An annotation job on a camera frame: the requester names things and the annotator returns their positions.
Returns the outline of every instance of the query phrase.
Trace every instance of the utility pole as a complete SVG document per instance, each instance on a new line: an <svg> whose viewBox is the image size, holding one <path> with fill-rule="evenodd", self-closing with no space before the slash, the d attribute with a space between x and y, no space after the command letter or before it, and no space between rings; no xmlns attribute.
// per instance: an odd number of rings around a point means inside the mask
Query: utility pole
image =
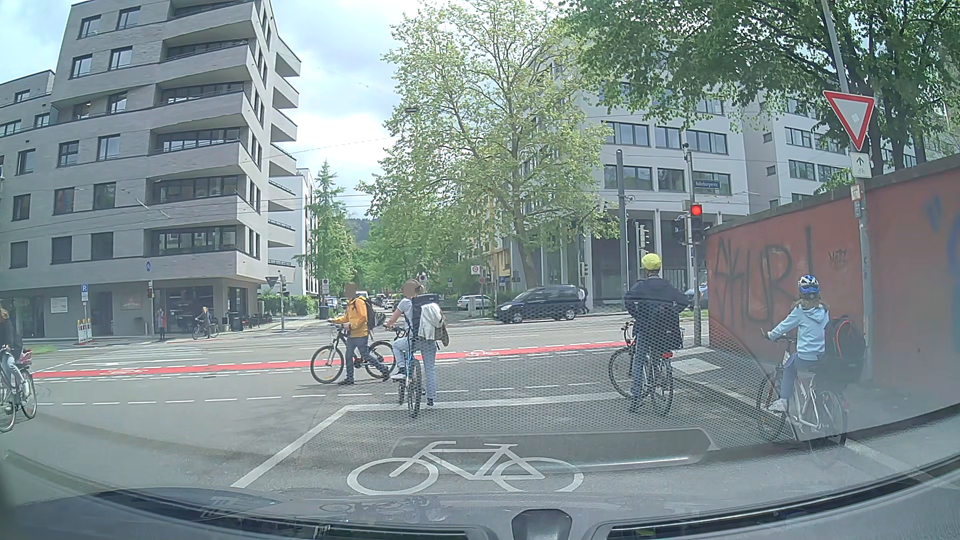
<svg viewBox="0 0 960 540"><path fill-rule="evenodd" d="M844 67L843 56L840 53L840 41L837 39L837 31L833 26L833 13L830 11L828 0L820 0L824 9L824 21L827 24L827 34L830 38L830 45L833 48L833 61L837 70L837 82L840 84L840 91L845 94L850 93L850 85L847 83L847 70ZM856 188L860 191L861 207L857 214L860 228L860 255L861 268L863 269L863 336L867 343L866 358L864 358L863 380L870 380L874 377L874 285L871 273L870 257L870 235L867 227L867 190L862 178L856 178Z"/></svg>
<svg viewBox="0 0 960 540"><path fill-rule="evenodd" d="M690 207L692 208L693 204L697 202L697 190L693 186L693 153L690 152L689 143L684 143L684 159L686 160L686 176L689 178ZM693 287L693 346L700 347L703 344L703 318L700 312L700 259L697 257L697 246L693 243L693 219L689 209L686 213L686 243L690 248L687 268L689 269L689 281Z"/></svg>
<svg viewBox="0 0 960 540"><path fill-rule="evenodd" d="M630 288L627 261L627 195L623 184L623 150L616 151L616 197L620 205L620 279L623 281L623 292Z"/></svg>

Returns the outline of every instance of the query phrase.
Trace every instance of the dark minivan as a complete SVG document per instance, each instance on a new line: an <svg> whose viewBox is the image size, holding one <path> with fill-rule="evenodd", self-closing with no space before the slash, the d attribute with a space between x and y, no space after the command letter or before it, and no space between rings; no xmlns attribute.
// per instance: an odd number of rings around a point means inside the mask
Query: dark minivan
<svg viewBox="0 0 960 540"><path fill-rule="evenodd" d="M544 285L521 292L496 309L496 320L522 323L527 319L573 320L584 311L576 285Z"/></svg>

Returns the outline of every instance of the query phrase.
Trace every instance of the gray building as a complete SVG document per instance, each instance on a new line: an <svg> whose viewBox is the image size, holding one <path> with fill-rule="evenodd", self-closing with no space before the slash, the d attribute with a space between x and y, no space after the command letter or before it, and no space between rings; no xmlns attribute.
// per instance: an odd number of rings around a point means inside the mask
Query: gray building
<svg viewBox="0 0 960 540"><path fill-rule="evenodd" d="M0 303L20 333L256 313L268 249L297 242L267 214L292 209L269 179L297 174L276 143L297 137L299 74L269 0L74 5L56 73L0 84Z"/></svg>

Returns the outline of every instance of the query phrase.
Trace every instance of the parked car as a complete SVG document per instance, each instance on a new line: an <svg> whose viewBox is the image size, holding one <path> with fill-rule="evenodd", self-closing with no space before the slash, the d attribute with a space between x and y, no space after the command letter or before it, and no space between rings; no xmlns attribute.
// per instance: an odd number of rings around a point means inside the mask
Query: parked car
<svg viewBox="0 0 960 540"><path fill-rule="evenodd" d="M475 299L477 309L490 309L490 306L493 305L493 300L491 300L486 294L468 294L461 296L460 300L457 301L457 309L460 309L461 311L464 309L469 309L471 298Z"/></svg>
<svg viewBox="0 0 960 540"><path fill-rule="evenodd" d="M512 301L500 305L494 315L503 323L522 323L528 319L566 319L572 321L583 312L576 285L544 285L521 292Z"/></svg>

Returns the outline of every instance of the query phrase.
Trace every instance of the bicycle symbol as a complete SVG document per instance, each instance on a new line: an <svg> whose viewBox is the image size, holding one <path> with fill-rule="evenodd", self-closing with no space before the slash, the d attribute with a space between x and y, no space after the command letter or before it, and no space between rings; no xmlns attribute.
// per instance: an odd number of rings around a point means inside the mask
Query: bicycle symbol
<svg viewBox="0 0 960 540"><path fill-rule="evenodd" d="M546 479L546 476L538 471L531 463L544 463L550 464L551 469L556 469L558 473L564 475L572 476L572 480L566 486L556 489L554 491L558 492L570 492L578 487L584 481L584 474L580 472L575 466L567 463L566 461L561 461L559 459L554 459L552 457L520 457L515 454L512 450L512 447L517 446L516 444L495 444L495 443L485 443L484 446L491 448L470 448L470 449L460 449L460 448L438 448L441 445L452 445L457 444L456 441L434 441L425 447L423 450L417 452L411 457L385 457L383 459L377 459L366 463L350 471L350 474L347 475L347 485L351 489L362 493L364 495L411 495L423 491L424 489L433 485L435 481L440 477L440 469L437 468L437 465L444 467L446 470L456 473L460 477L468 480L492 480L497 485L502 487L507 491L523 491L522 489L515 487L508 483L508 481L519 481L519 480L543 480ZM469 473L464 469L446 461L442 457L439 457L437 454L491 454L490 458L477 469L476 473ZM507 460L497 464L501 458L506 457ZM407 469L414 464L417 464L424 469L426 469L427 478L421 483L404 489L397 489L394 491L381 491L376 489L370 489L365 487L360 483L360 475L377 465L382 465L385 463L398 463L399 467L394 469L390 473L390 478L396 478L402 475ZM508 467L518 467L522 469L522 472L517 471L516 474L504 474Z"/></svg>

